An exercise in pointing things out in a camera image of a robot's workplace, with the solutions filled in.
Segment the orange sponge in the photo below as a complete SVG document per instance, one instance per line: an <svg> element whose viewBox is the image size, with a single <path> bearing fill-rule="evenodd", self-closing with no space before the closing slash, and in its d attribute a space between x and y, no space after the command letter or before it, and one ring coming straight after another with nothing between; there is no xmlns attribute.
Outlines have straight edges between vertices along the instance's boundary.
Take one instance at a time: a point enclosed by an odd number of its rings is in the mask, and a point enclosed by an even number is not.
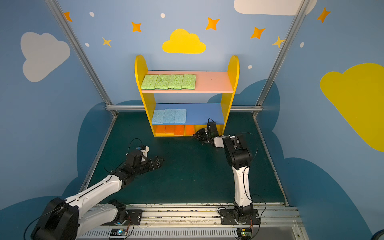
<svg viewBox="0 0 384 240"><path fill-rule="evenodd" d="M184 125L175 125L174 136L184 136L185 126Z"/></svg>
<svg viewBox="0 0 384 240"><path fill-rule="evenodd" d="M175 134L175 125L166 125L165 134L173 136Z"/></svg>
<svg viewBox="0 0 384 240"><path fill-rule="evenodd" d="M157 125L155 129L156 136L162 136L165 135L166 126L165 125Z"/></svg>
<svg viewBox="0 0 384 240"><path fill-rule="evenodd" d="M193 134L196 133L194 125L185 125L185 130L186 130L185 132L186 136L192 136Z"/></svg>

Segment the blue sponge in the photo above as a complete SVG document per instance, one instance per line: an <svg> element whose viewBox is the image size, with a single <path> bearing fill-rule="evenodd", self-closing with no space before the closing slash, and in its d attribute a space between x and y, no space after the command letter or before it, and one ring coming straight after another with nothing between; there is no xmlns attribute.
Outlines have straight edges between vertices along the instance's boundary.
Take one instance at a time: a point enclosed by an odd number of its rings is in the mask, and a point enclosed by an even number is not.
<svg viewBox="0 0 384 240"><path fill-rule="evenodd" d="M176 109L165 109L163 123L164 124L174 124L176 117Z"/></svg>
<svg viewBox="0 0 384 240"><path fill-rule="evenodd" d="M164 115L165 115L165 110L155 110L152 117L152 125L163 125Z"/></svg>
<svg viewBox="0 0 384 240"><path fill-rule="evenodd" d="M175 120L176 124L185 124L187 119L187 109L176 109L175 110Z"/></svg>

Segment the green sponge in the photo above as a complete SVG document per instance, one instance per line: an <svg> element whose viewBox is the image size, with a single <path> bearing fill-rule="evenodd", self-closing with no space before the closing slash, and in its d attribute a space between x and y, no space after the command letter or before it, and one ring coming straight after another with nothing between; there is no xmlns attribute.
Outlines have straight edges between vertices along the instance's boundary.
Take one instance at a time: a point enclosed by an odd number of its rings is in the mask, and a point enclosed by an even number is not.
<svg viewBox="0 0 384 240"><path fill-rule="evenodd" d="M155 83L156 90L168 90L171 75L158 75Z"/></svg>
<svg viewBox="0 0 384 240"><path fill-rule="evenodd" d="M185 74L183 75L183 84L182 84L182 89L183 90L194 90L196 86L196 75L191 75L191 74Z"/></svg>
<svg viewBox="0 0 384 240"><path fill-rule="evenodd" d="M154 90L158 79L158 75L145 75L141 84L142 90Z"/></svg>
<svg viewBox="0 0 384 240"><path fill-rule="evenodd" d="M181 90L183 78L183 75L171 75L168 88L171 90Z"/></svg>

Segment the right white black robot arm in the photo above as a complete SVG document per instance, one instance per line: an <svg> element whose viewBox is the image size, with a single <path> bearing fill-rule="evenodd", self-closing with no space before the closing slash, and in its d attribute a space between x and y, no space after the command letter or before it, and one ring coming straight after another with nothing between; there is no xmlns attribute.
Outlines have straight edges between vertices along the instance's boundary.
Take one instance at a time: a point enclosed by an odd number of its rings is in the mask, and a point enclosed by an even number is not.
<svg viewBox="0 0 384 240"><path fill-rule="evenodd" d="M202 144L210 144L225 150L226 159L234 174L234 207L219 207L222 225L259 225L261 215L254 208L250 192L249 171L255 157L252 155L243 135L220 136L215 122L208 122L193 134Z"/></svg>

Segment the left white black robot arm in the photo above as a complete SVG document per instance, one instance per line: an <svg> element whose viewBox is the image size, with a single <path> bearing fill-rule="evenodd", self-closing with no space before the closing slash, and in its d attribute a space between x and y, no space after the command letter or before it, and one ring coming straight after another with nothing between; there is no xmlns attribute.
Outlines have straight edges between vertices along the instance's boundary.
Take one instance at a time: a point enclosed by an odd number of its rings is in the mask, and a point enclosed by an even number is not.
<svg viewBox="0 0 384 240"><path fill-rule="evenodd" d="M126 161L103 180L66 199L51 200L35 219L32 240L75 240L106 223L124 225L129 220L127 207L116 200L98 207L105 198L129 185L136 176L159 169L164 159L148 158L148 147L127 154Z"/></svg>

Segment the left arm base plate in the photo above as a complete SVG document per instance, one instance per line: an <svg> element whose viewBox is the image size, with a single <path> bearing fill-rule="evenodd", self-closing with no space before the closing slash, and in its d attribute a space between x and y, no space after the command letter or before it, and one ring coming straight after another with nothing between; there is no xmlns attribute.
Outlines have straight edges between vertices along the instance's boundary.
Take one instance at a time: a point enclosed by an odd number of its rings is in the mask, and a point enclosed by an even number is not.
<svg viewBox="0 0 384 240"><path fill-rule="evenodd" d="M142 210L121 210L111 224L116 226L127 226L129 224L138 226L141 223L142 214Z"/></svg>

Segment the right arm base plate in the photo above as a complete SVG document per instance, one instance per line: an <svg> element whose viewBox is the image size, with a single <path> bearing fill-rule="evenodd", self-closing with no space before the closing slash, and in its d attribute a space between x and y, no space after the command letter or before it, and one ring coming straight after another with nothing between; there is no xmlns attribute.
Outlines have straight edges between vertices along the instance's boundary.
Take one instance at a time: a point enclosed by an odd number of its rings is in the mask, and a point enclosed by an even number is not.
<svg viewBox="0 0 384 240"><path fill-rule="evenodd" d="M261 223L259 212L256 209L247 215L238 215L234 209L226 208L219 208L217 212L222 225L259 225Z"/></svg>

